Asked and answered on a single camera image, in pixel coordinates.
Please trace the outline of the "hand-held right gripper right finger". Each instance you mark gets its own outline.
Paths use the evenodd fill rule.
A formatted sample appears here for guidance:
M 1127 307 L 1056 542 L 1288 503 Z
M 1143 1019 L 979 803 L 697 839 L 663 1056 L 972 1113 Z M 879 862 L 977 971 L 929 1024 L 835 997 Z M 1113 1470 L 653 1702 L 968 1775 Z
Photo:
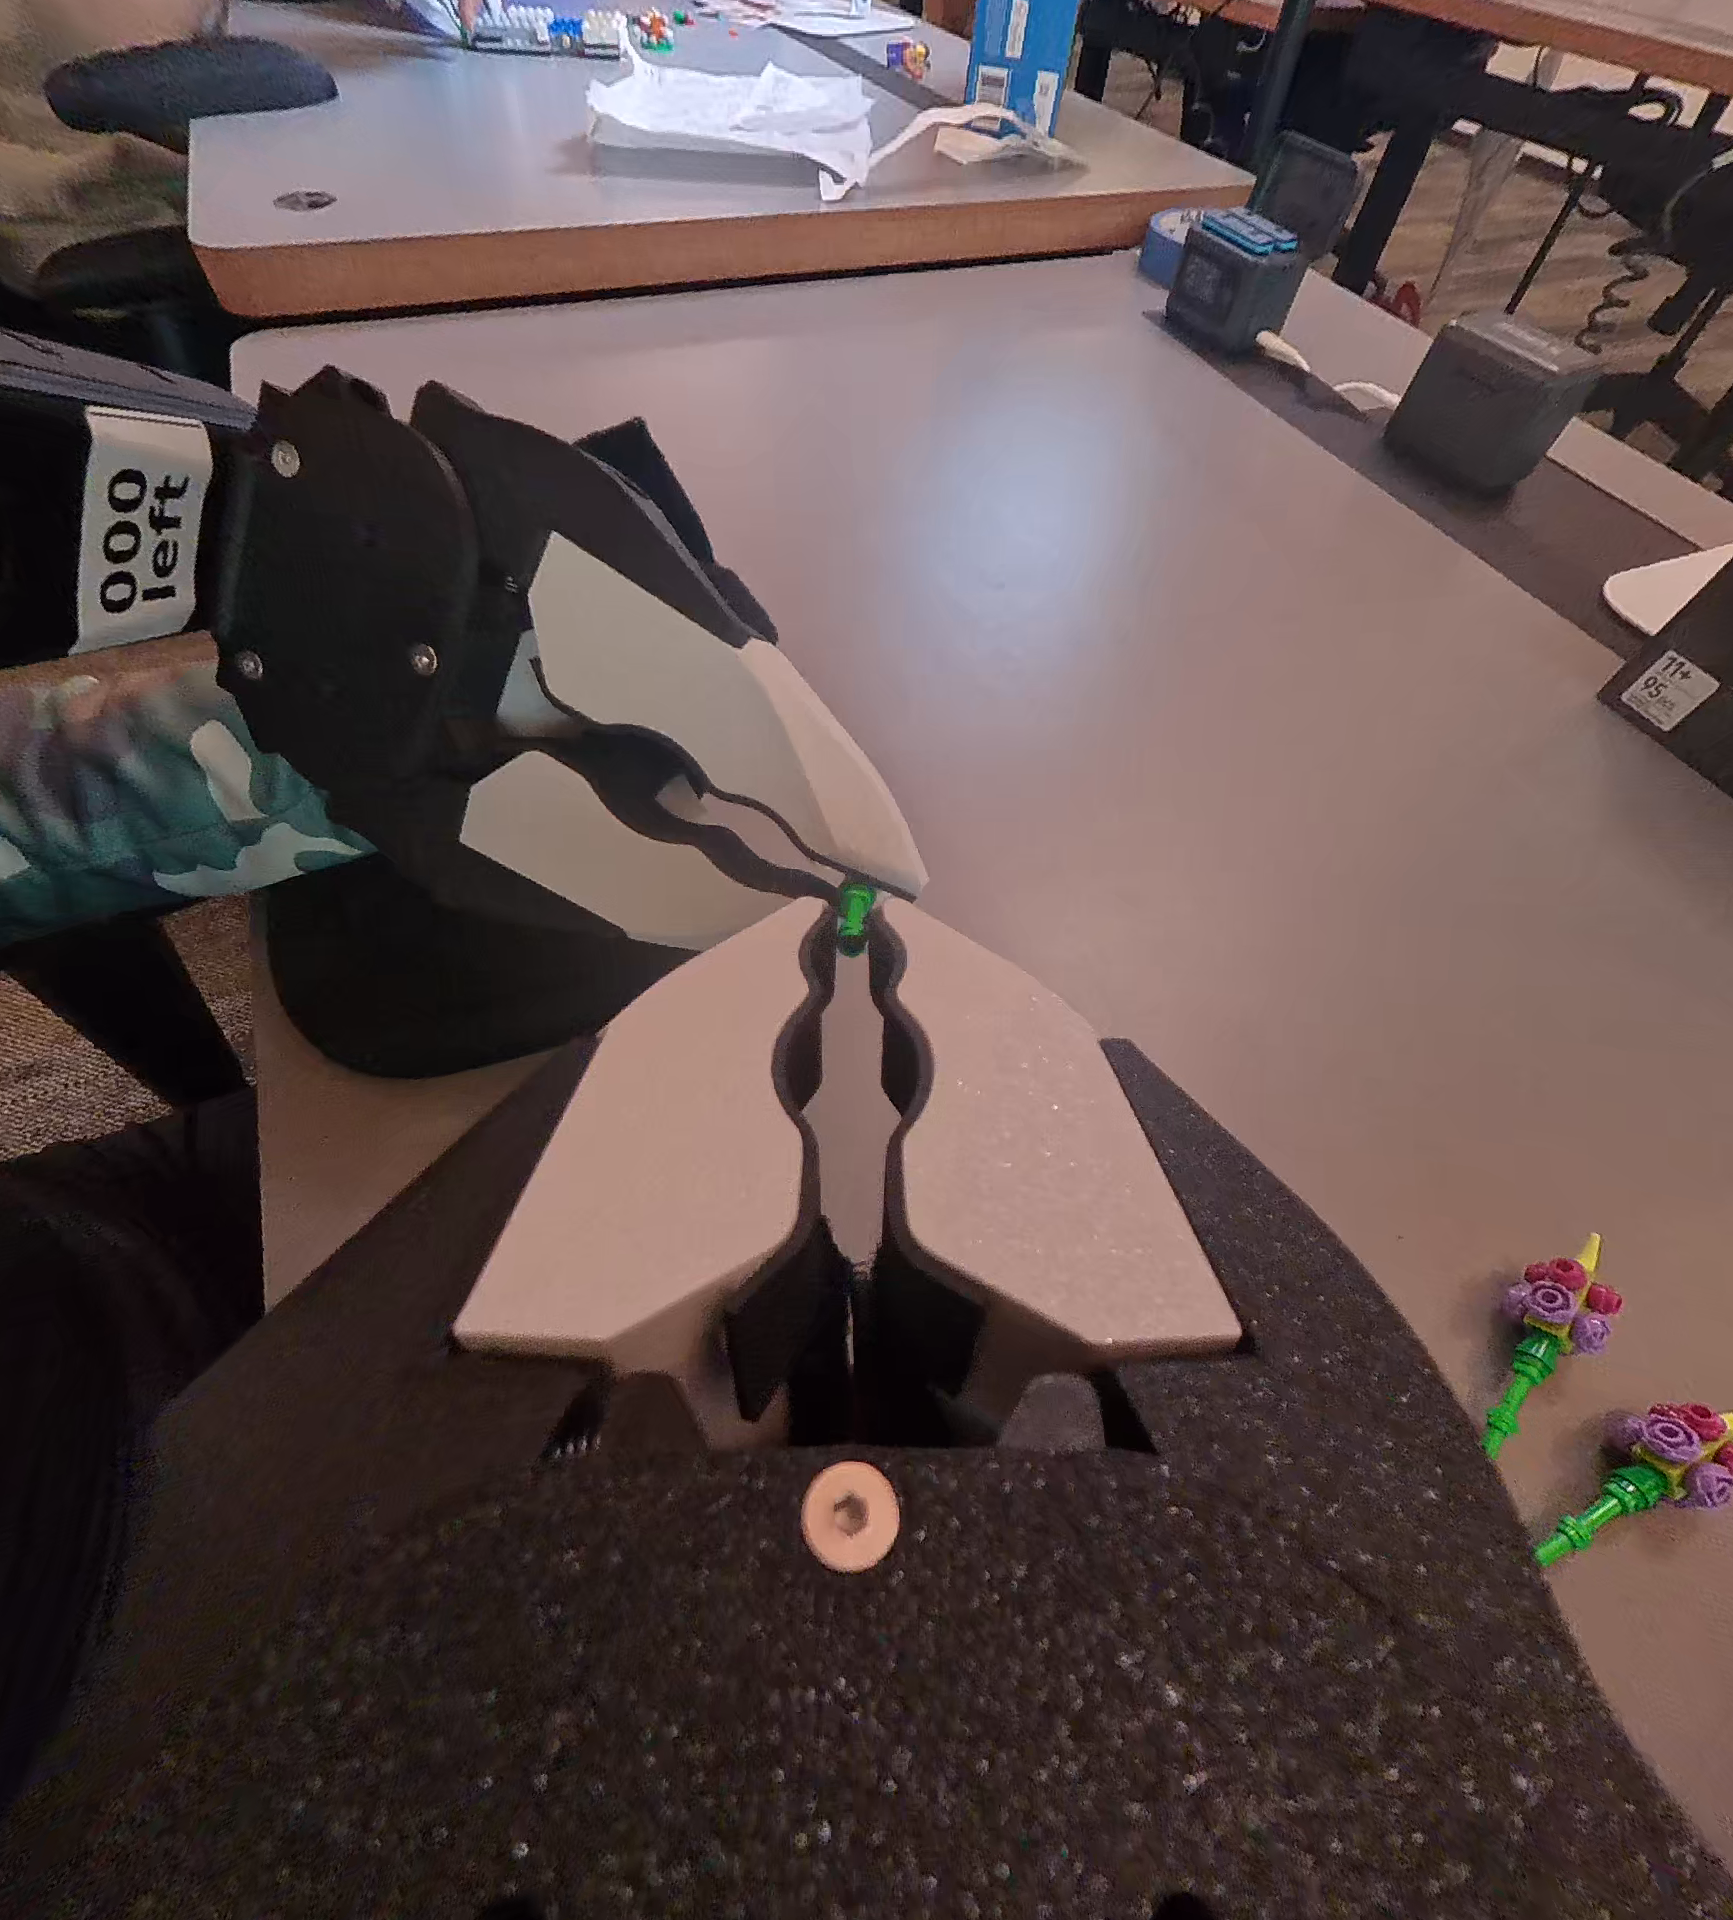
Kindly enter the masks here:
M 1093 1024 L 888 899 L 865 946 L 883 1021 L 879 1242 L 858 1302 L 877 1436 L 990 1443 L 1043 1379 L 1241 1352 L 1241 1319 Z

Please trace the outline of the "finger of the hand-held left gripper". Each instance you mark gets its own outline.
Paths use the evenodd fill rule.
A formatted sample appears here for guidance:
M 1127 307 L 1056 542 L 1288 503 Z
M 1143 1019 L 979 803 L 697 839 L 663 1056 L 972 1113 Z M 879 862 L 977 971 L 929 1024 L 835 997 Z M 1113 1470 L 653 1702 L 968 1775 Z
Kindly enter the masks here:
M 711 635 L 563 535 L 545 544 L 528 608 L 542 699 L 579 731 L 524 751 L 663 749 L 692 789 L 774 822 L 799 867 L 924 890 L 885 781 L 776 646 Z
M 820 872 L 767 858 L 681 773 L 603 778 L 545 748 L 469 785 L 460 842 L 644 946 L 719 946 L 826 896 Z

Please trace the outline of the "purple toy flower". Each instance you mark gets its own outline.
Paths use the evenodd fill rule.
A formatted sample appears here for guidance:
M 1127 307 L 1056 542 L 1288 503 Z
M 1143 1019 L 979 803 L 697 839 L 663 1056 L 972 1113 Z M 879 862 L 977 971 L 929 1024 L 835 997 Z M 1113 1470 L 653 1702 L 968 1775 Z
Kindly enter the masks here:
M 1625 1518 L 1654 1511 L 1713 1513 L 1733 1501 L 1733 1411 L 1707 1404 L 1650 1404 L 1604 1431 L 1593 1501 L 1557 1518 L 1531 1549 L 1540 1568 L 1591 1549 Z
M 1479 1426 L 1481 1454 L 1497 1461 L 1520 1436 L 1522 1415 L 1572 1356 L 1600 1356 L 1611 1342 L 1623 1295 L 1602 1283 L 1602 1236 L 1591 1233 L 1572 1258 L 1527 1263 L 1504 1288 L 1502 1315 L 1513 1327 L 1506 1379 Z

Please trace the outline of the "person's left forearm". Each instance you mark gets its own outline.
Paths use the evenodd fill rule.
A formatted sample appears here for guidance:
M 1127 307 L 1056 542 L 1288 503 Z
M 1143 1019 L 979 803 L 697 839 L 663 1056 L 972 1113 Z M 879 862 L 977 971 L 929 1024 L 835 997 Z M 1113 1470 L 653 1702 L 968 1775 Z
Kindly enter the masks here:
M 206 664 L 0 682 L 0 953 L 371 855 Z

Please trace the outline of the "wood-edged grey desk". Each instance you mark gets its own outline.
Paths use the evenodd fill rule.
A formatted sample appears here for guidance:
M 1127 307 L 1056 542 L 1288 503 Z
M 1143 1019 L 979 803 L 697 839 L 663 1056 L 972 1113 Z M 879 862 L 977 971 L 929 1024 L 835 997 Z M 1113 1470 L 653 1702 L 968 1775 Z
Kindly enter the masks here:
M 324 64 L 337 87 L 187 137 L 187 243 L 221 307 L 256 325 L 1081 257 L 1134 248 L 1165 207 L 1250 191 L 1068 96 L 1056 134 L 1084 169 L 954 166 L 922 137 L 827 205 L 811 171 L 779 162 L 594 152 L 599 64 L 469 52 L 360 3 L 233 3 L 228 23 Z M 290 187 L 335 203 L 276 209 Z

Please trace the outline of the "far wooden desk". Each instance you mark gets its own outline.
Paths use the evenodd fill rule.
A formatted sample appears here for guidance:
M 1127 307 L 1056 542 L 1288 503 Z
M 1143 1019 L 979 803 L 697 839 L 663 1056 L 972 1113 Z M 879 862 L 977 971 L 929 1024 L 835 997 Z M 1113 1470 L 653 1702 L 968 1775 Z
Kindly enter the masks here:
M 1361 293 L 1381 273 L 1395 223 L 1432 143 L 1457 123 L 1522 137 L 1584 169 L 1641 239 L 1618 253 L 1616 293 L 1638 264 L 1677 268 L 1664 301 L 1668 351 L 1641 375 L 1600 371 L 1597 405 L 1622 433 L 1657 425 L 1673 473 L 1718 480 L 1733 501 L 1733 3 L 1083 3 L 1074 87 L 1104 98 L 1122 52 L 1179 75 L 1183 137 L 1193 105 L 1233 93 L 1217 39 L 1281 39 L 1261 55 L 1234 135 L 1217 157 L 1259 171 L 1256 152 L 1284 118 L 1306 46 L 1341 43 L 1334 118 L 1388 134 L 1333 280 Z

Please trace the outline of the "black office chair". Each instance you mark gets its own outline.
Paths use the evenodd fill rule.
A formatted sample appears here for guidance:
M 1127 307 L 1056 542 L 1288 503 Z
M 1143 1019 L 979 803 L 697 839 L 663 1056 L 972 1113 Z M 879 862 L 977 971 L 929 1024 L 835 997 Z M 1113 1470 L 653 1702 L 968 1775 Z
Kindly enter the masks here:
M 274 39 L 221 28 L 64 64 L 44 80 L 44 94 L 64 127 L 144 137 L 187 162 L 196 123 L 317 109 L 337 87 L 324 64 Z M 187 243 L 185 218 L 181 232 L 64 250 L 39 269 L 31 296 L 0 284 L 0 326 L 192 376 L 219 375 L 233 335 Z

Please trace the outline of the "loose toy bricks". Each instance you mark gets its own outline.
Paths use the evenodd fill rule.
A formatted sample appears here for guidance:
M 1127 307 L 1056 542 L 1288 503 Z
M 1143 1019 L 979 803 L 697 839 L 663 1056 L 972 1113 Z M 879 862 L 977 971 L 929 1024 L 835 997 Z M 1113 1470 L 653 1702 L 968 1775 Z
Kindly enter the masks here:
M 924 80 L 931 46 L 913 14 L 877 3 L 653 3 L 638 14 L 597 3 L 445 3 L 440 36 L 470 52 L 538 55 L 538 59 L 629 61 L 672 53 L 688 28 L 717 25 L 738 30 L 774 28 L 801 43 L 881 46 L 890 71 Z

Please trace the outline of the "crumpled white paper bag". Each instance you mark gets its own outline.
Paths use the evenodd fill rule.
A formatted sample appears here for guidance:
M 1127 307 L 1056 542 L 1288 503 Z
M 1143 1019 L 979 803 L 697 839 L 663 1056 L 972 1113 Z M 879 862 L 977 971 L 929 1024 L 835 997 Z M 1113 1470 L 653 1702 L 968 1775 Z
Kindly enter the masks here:
M 724 75 L 633 59 L 611 84 L 588 84 L 585 110 L 594 150 L 810 169 L 827 200 L 861 185 L 874 168 L 865 87 L 847 71 L 763 64 Z

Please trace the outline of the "torn white paper bag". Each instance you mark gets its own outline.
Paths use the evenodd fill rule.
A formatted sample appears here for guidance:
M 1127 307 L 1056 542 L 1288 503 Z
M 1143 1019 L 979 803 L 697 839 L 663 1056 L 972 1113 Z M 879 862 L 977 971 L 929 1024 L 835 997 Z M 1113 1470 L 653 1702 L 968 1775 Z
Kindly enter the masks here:
M 1088 166 L 1061 137 L 1052 137 L 1020 112 L 974 102 L 915 112 L 901 132 L 868 148 L 865 157 L 856 162 L 838 169 L 819 166 L 819 202 L 827 205 L 842 202 L 852 191 L 861 187 L 879 166 L 922 137 L 931 141 L 936 157 L 965 168 L 999 159 L 1024 159 L 1051 169 L 1084 169 Z

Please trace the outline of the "person's black pants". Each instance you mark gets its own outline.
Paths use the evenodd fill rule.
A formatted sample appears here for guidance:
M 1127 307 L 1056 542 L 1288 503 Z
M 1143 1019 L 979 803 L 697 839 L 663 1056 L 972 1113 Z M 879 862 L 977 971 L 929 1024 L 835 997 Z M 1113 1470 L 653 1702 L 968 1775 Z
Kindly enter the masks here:
M 0 1162 L 0 1816 L 110 1620 L 147 1429 L 260 1311 L 253 1090 Z

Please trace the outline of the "black battery charging case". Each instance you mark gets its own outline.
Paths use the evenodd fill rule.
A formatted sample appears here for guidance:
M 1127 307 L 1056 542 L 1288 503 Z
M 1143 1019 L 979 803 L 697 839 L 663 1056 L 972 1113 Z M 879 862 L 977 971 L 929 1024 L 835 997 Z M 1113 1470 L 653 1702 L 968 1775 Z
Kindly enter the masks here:
M 1315 137 L 1281 134 L 1240 207 L 1186 223 L 1161 323 L 1206 353 L 1241 357 L 1281 332 L 1311 264 L 1341 237 L 1358 200 L 1358 159 Z

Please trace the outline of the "tall blue box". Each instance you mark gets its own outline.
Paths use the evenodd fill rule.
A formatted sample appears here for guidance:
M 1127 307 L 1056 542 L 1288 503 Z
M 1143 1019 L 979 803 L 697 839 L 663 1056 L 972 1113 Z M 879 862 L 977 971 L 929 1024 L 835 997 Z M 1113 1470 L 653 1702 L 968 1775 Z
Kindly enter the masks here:
M 1056 130 L 1081 2 L 974 2 L 965 34 L 965 105 L 1006 109 L 1038 134 Z

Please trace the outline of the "grey hard case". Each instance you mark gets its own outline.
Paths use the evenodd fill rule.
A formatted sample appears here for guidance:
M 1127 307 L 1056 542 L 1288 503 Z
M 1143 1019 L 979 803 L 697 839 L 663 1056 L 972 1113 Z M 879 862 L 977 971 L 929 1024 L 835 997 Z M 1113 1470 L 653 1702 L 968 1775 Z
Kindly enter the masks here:
M 1449 323 L 1381 441 L 1457 494 L 1515 491 L 1593 392 L 1591 353 L 1504 310 Z

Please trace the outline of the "white stand foot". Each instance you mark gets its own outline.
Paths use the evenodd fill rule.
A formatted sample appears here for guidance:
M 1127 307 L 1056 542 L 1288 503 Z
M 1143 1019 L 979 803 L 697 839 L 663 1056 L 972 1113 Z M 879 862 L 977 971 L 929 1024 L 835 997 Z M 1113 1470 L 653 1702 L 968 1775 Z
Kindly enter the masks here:
M 1598 589 L 1606 612 L 1618 626 L 1647 639 L 1656 637 L 1672 617 L 1706 589 L 1722 567 L 1733 562 L 1733 541 L 1713 544 L 1673 558 L 1618 567 Z

